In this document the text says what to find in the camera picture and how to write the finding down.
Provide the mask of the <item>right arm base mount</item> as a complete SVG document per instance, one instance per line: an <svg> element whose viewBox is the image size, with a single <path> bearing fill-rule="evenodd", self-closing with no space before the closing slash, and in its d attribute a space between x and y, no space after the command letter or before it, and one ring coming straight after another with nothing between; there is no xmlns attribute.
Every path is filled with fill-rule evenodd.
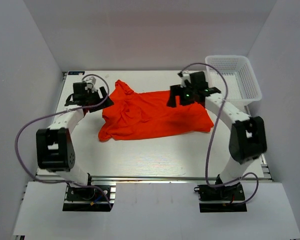
<svg viewBox="0 0 300 240"><path fill-rule="evenodd" d="M207 184L196 186L200 213L243 213L247 212L244 189L241 183L212 188Z"/></svg>

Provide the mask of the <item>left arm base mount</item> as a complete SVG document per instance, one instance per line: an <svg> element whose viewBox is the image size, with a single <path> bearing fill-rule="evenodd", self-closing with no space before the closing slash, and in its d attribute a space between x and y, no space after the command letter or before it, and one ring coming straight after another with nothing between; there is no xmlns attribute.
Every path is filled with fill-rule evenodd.
<svg viewBox="0 0 300 240"><path fill-rule="evenodd" d="M67 185L65 190L63 212L110 212L114 205L112 187L98 185L102 192L95 188L74 187Z"/></svg>

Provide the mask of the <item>orange t shirt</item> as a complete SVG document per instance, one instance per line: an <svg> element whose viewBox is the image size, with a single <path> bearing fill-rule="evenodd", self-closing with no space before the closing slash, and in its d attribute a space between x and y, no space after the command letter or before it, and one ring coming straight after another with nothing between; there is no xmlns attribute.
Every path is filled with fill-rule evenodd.
<svg viewBox="0 0 300 240"><path fill-rule="evenodd" d="M98 133L100 142L208 133L214 127L206 109L198 103L168 107L168 90L137 93L121 80L114 86L110 95L114 104L102 111L105 123Z"/></svg>

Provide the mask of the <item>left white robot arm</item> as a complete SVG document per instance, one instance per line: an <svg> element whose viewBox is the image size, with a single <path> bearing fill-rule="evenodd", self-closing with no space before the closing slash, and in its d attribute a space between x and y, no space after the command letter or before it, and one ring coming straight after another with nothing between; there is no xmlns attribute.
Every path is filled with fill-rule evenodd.
<svg viewBox="0 0 300 240"><path fill-rule="evenodd" d="M76 162L71 134L87 113L114 105L108 91L108 87L96 89L90 82L75 82L73 93L65 101L64 112L48 128L36 132L38 167L80 185L78 193L86 200L95 196L96 187L89 183L90 175Z"/></svg>

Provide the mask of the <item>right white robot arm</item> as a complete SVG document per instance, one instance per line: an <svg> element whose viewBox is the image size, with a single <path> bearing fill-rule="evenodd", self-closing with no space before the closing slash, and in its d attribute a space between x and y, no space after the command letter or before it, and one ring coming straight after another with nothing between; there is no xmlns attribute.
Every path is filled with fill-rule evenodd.
<svg viewBox="0 0 300 240"><path fill-rule="evenodd" d="M216 87L209 87L203 71L179 72L181 83L170 86L167 106L188 106L198 103L216 115L214 126L223 122L230 130L228 150L230 158L223 171L217 176L216 195L226 200L234 193L237 182L247 176L247 168L267 151L264 120L239 110L226 100L228 94Z"/></svg>

